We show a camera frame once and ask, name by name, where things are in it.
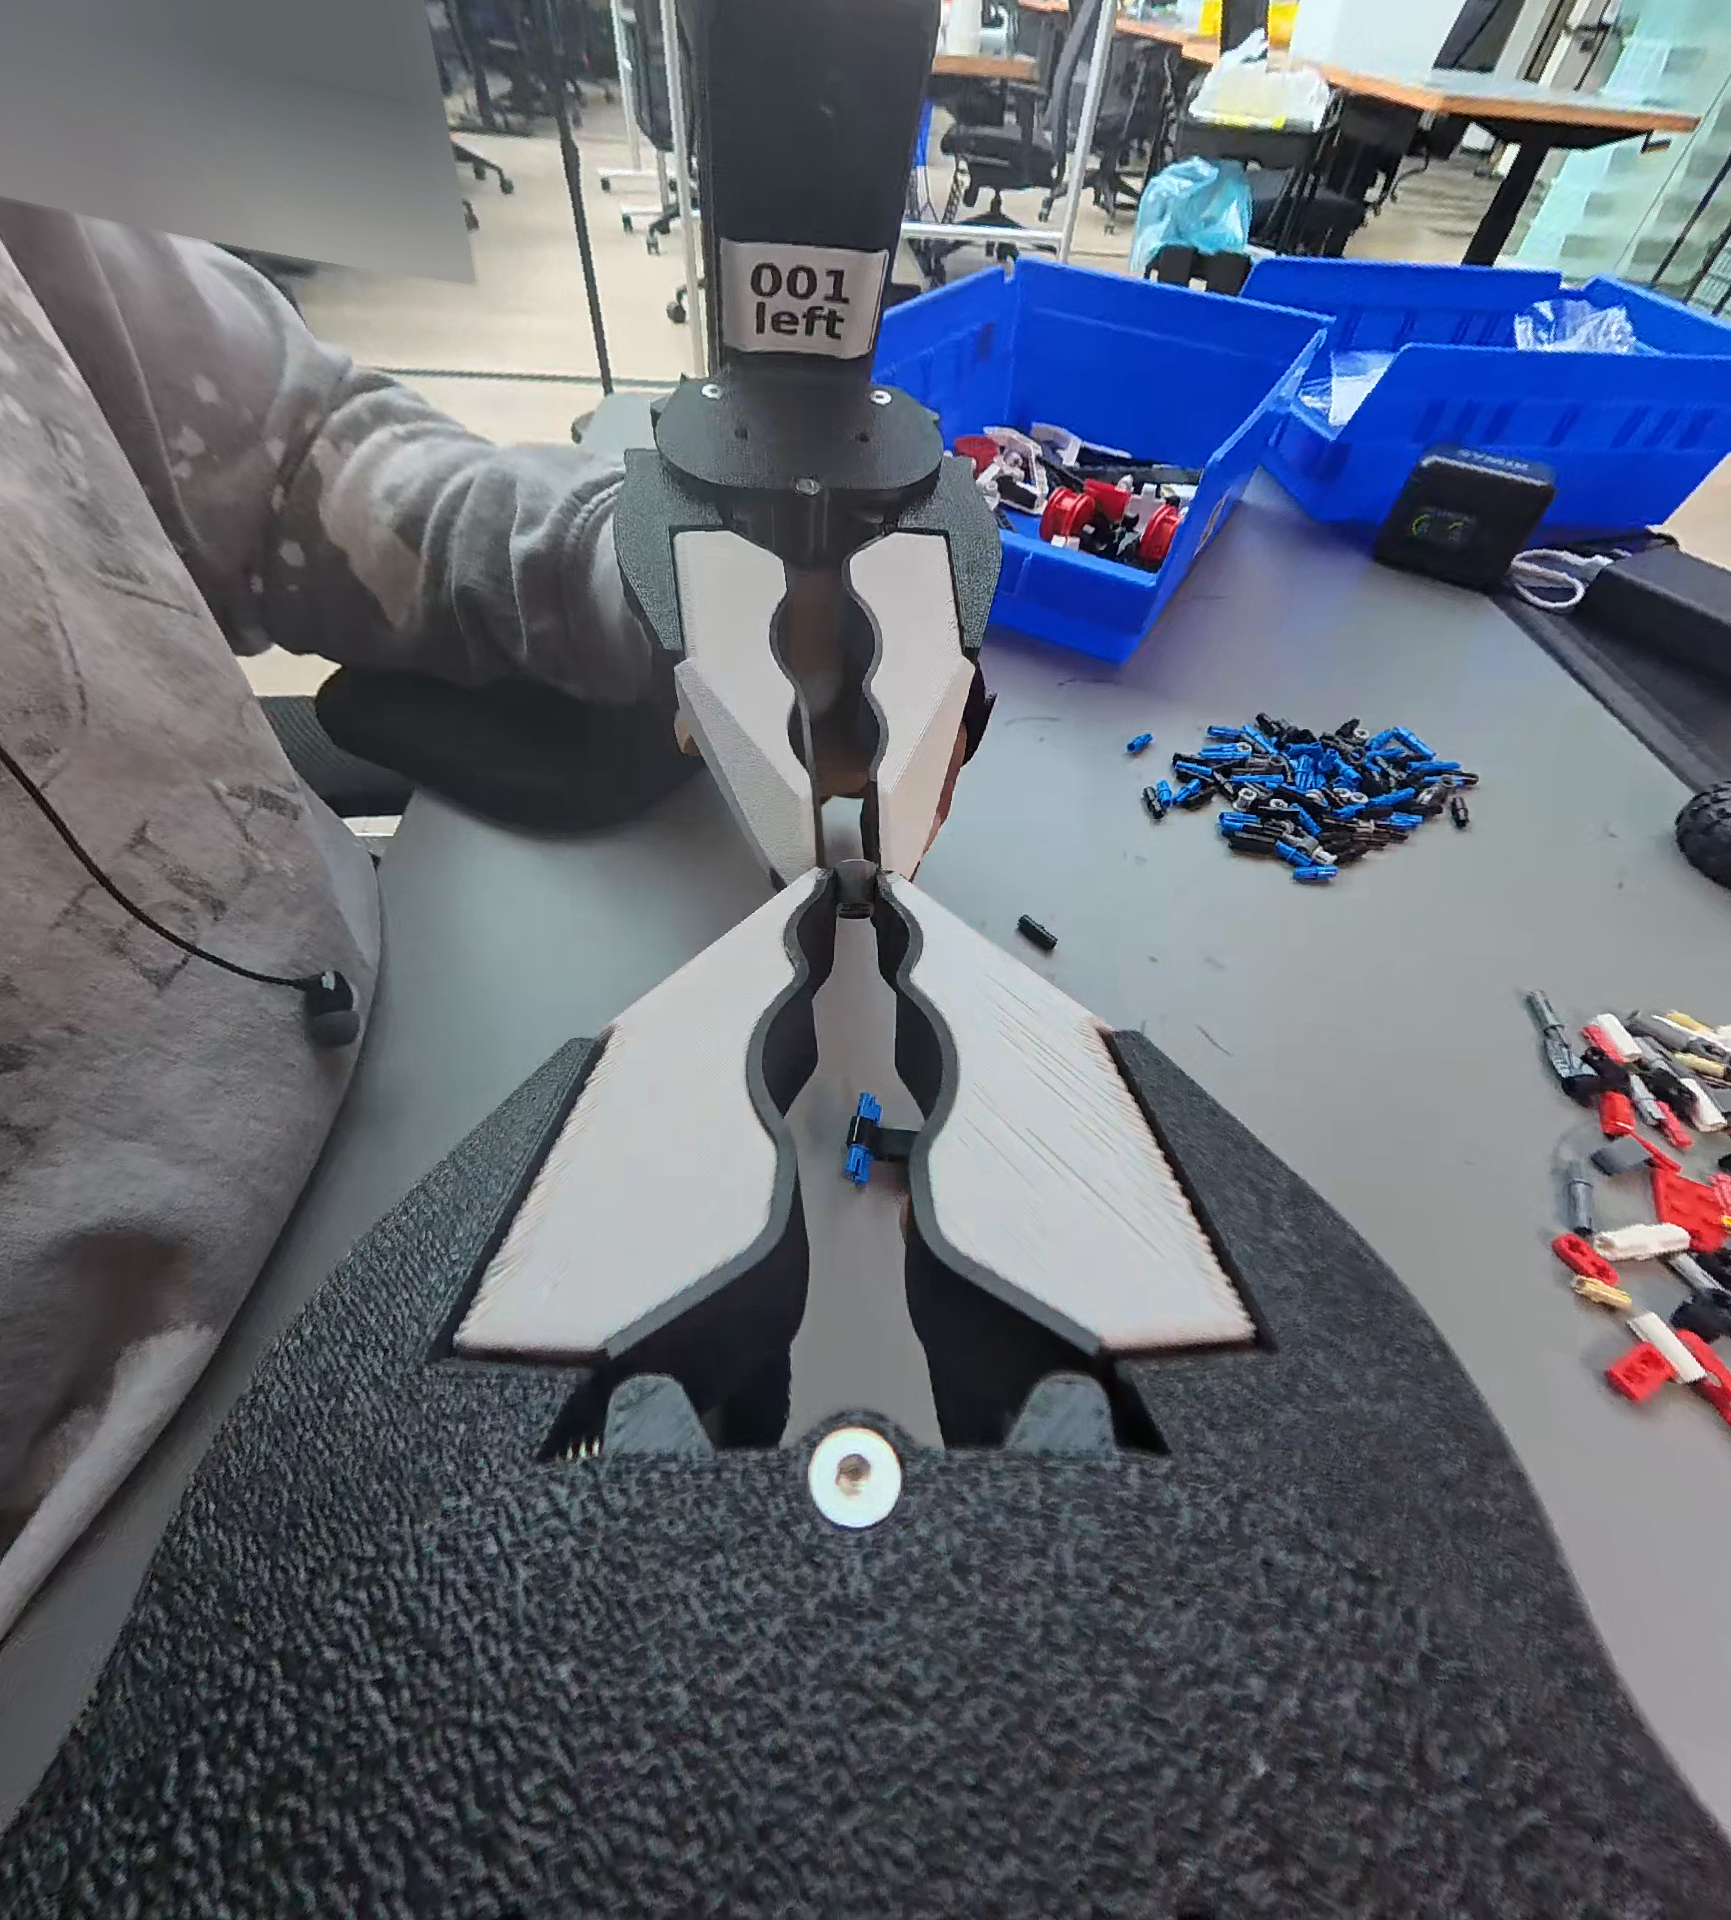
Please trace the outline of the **grey patterned hoodie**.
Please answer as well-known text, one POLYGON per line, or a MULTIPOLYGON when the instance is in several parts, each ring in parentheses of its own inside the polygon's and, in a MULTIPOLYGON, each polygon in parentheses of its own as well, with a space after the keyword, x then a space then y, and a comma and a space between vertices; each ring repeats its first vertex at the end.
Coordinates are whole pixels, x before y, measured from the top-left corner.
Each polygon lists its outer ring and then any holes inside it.
POLYGON ((372 985, 362 847, 188 566, 178 236, 0 202, 0 1646, 152 1449, 322 1149, 372 985))

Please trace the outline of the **light blue plastic bag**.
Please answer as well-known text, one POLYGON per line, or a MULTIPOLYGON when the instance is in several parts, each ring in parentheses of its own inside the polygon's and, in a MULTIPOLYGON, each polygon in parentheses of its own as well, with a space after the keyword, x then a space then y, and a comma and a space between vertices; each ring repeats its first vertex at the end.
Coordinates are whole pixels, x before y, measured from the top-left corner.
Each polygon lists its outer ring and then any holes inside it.
POLYGON ((1252 256, 1254 194, 1236 155, 1188 155, 1158 171, 1142 190, 1130 266, 1150 277, 1166 249, 1212 260, 1252 256))

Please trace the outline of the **black office chair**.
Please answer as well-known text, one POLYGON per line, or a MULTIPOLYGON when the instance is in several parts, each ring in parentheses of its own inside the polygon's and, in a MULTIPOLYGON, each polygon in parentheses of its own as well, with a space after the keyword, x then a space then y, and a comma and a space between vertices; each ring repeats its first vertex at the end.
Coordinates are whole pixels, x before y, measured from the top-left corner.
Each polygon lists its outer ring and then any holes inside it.
POLYGON ((1076 154, 1088 79, 1088 60, 1044 87, 970 75, 932 79, 932 98, 950 112, 940 152, 954 161, 948 203, 962 225, 1018 225, 1006 213, 1006 195, 1030 190, 1040 190, 1046 220, 1054 200, 1086 180, 1088 163, 1076 154))

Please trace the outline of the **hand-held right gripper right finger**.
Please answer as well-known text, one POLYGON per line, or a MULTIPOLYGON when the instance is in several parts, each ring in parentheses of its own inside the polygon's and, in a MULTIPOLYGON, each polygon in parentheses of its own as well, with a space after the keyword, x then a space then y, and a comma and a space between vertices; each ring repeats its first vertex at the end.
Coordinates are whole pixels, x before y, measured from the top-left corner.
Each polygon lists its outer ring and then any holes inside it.
POLYGON ((1108 1025, 910 877, 878 879, 926 1253, 1092 1358, 1252 1346, 1108 1025))

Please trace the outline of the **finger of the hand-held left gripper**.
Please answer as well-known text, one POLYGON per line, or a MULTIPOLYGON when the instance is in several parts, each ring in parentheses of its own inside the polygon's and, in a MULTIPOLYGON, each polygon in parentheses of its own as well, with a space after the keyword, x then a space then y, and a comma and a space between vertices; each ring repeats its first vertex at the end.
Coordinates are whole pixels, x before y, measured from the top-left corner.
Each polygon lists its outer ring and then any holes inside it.
POLYGON ((792 742, 798 685, 776 650, 784 563, 728 529, 680 531, 672 555, 686 730, 760 865, 776 885, 796 883, 822 852, 812 773, 792 742))
POLYGON ((948 540, 932 531, 874 540, 848 561, 846 583, 874 634, 862 691, 876 730, 878 865, 912 879, 938 825, 974 690, 948 540))

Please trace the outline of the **red white small plate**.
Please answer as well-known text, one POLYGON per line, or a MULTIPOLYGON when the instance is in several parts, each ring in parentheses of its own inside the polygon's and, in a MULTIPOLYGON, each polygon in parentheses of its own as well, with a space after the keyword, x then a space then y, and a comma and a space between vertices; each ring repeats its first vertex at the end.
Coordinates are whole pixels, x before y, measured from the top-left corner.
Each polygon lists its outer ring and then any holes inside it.
POLYGON ((1702 1347, 1666 1318, 1646 1310, 1626 1321, 1632 1346, 1604 1369, 1606 1386, 1628 1404, 1646 1404, 1666 1383, 1698 1386, 1710 1378, 1702 1347))

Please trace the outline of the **heap of red wheel parts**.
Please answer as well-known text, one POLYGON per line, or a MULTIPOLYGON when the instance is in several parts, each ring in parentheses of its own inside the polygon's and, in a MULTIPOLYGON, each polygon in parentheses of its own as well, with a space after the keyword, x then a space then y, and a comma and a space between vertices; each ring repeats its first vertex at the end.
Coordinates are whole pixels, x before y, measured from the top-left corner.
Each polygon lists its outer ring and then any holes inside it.
POLYGON ((950 442, 1004 531, 1064 552, 1160 571, 1204 469, 1148 462, 1040 421, 990 425, 950 442))

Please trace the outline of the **black light stand pole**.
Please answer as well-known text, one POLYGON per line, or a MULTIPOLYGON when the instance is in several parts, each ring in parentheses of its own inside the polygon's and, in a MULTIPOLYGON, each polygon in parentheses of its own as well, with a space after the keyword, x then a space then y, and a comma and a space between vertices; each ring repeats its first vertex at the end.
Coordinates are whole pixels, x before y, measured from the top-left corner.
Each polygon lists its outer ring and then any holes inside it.
POLYGON ((590 317, 590 338, 596 359, 598 383, 602 396, 608 400, 616 394, 616 378, 612 369, 612 353, 604 320, 602 291, 598 285, 596 260, 590 237, 590 215, 584 192, 584 155, 574 130, 574 102, 568 91, 564 75, 556 72, 548 81, 554 119, 558 127, 558 148, 562 155, 564 181, 568 192, 568 206, 572 213, 572 228, 576 249, 580 257, 580 274, 588 304, 590 317))

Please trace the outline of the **black device with display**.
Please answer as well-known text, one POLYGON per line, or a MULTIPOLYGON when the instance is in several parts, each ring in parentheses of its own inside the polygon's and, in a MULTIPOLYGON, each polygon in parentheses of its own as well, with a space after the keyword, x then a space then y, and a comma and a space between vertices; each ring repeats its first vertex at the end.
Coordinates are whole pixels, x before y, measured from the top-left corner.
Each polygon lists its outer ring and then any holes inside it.
POLYGON ((1490 594, 1532 544, 1556 498, 1544 462, 1434 444, 1410 469, 1372 542, 1388 568, 1490 594))

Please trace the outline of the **black power adapter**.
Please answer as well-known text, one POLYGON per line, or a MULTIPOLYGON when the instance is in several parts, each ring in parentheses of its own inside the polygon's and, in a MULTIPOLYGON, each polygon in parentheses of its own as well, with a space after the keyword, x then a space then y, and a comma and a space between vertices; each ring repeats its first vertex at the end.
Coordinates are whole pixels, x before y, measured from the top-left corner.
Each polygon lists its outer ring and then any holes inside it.
POLYGON ((1731 570, 1674 544, 1610 557, 1578 606, 1582 621, 1731 690, 1731 570))

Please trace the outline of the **pile of mixed toy parts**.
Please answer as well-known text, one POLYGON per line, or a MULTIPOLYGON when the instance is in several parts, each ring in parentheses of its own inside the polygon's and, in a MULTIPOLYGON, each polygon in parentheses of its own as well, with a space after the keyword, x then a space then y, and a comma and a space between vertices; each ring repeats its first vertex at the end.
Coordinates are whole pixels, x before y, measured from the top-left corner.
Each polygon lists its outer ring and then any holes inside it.
POLYGON ((1568 1289, 1606 1279, 1636 1312, 1662 1278, 1672 1328, 1731 1341, 1731 1022, 1676 1007, 1566 1019, 1538 990, 1522 1006, 1578 1111, 1550 1168, 1568 1289))

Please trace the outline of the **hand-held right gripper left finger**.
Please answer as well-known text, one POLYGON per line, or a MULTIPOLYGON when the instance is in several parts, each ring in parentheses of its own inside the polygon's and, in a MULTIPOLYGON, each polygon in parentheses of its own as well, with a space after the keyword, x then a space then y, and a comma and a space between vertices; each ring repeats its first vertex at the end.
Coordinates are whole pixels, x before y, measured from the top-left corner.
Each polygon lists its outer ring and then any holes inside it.
POLYGON ((838 875, 812 871, 612 1019, 454 1347, 764 1362, 810 1281, 786 1113, 818 1064, 838 875))

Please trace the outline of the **clear plastic bag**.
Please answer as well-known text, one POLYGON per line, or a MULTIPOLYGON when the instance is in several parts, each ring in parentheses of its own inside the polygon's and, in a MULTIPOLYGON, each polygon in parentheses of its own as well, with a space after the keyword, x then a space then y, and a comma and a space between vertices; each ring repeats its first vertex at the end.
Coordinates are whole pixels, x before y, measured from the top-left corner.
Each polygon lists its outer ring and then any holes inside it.
POLYGON ((1512 317, 1512 348, 1520 353, 1654 356, 1630 307, 1588 297, 1532 300, 1512 317))

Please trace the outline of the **black beam toy assembly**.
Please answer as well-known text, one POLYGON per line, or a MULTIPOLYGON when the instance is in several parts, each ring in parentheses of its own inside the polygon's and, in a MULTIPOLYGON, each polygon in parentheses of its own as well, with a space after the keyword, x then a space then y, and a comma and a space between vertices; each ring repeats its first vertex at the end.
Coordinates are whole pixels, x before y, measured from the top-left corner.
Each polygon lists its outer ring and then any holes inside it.
POLYGON ((848 1124, 844 1175, 854 1188, 874 1181, 910 1189, 912 1159, 924 1140, 922 1125, 892 1124, 874 1091, 862 1089, 848 1124))

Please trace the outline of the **grey desk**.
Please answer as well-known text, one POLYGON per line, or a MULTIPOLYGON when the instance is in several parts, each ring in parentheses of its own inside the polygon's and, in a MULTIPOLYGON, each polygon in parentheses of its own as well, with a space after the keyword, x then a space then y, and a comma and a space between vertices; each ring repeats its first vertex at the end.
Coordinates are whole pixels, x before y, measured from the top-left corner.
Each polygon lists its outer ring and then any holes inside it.
MULTIPOLYGON (((1554 1089, 1522 991, 1731 1019, 1731 894, 1672 846, 1682 782, 1508 614, 1368 561, 1260 481, 1120 672, 1004 640, 998 712, 922 879, 1142 1027, 1386 1257, 1544 1501, 1622 1676, 1731 1834, 1731 1435, 1616 1404, 1602 1313, 1550 1273, 1554 1089), (1152 825, 1122 754, 1202 722, 1402 722, 1470 759, 1474 827, 1298 888, 1152 825)), ((760 896, 700 779, 528 837, 412 803, 384 855, 374 1034, 322 1168, 206 1383, 0 1655, 0 1834, 83 1705, 228 1405, 336 1259, 516 1089, 760 896)))

